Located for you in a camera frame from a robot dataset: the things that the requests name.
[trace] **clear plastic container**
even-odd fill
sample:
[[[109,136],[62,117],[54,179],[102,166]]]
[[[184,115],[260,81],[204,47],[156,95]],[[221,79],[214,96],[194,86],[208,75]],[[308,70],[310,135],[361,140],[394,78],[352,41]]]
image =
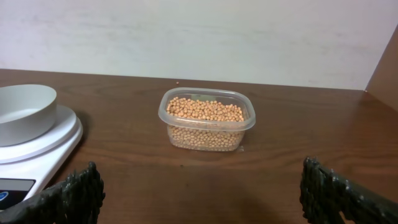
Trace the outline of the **clear plastic container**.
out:
[[[168,114],[169,102],[175,97],[194,101],[217,101],[222,105],[237,105],[241,108],[244,121],[211,121]],[[174,146],[201,151],[235,150],[245,130],[256,123],[253,105],[247,97],[233,91],[204,88],[169,90],[160,103],[159,117],[168,124],[167,132]]]

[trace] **scale platform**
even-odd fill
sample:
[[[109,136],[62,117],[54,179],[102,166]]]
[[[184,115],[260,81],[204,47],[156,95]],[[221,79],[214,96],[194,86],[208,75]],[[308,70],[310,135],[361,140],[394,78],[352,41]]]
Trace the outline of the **scale platform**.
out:
[[[0,210],[40,192],[75,148],[83,128],[75,112],[57,106],[57,120],[43,135],[0,147]]]

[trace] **kitchen scale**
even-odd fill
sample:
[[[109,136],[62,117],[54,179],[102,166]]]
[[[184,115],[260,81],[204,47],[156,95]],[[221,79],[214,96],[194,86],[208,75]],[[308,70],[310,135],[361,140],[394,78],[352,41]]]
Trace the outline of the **kitchen scale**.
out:
[[[76,114],[57,105],[56,121],[46,133],[27,142],[0,147],[0,210],[43,190],[82,134]]]

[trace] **white bowl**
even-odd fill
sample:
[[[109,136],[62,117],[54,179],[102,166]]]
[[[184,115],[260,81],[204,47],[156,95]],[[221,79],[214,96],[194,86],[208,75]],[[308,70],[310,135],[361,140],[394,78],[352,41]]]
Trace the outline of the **white bowl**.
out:
[[[0,146],[19,144],[48,131],[55,122],[57,92],[43,85],[0,88]]]

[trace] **wooden table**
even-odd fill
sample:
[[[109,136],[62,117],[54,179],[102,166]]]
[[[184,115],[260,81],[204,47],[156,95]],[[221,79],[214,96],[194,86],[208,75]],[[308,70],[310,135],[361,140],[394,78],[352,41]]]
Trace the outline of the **wooden table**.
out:
[[[176,81],[251,100],[244,151],[171,146],[157,110]],[[306,223],[305,156],[398,201],[398,114],[363,91],[0,70],[1,86],[24,83],[55,88],[81,119],[83,143],[55,181],[95,161],[107,195],[99,223]]]

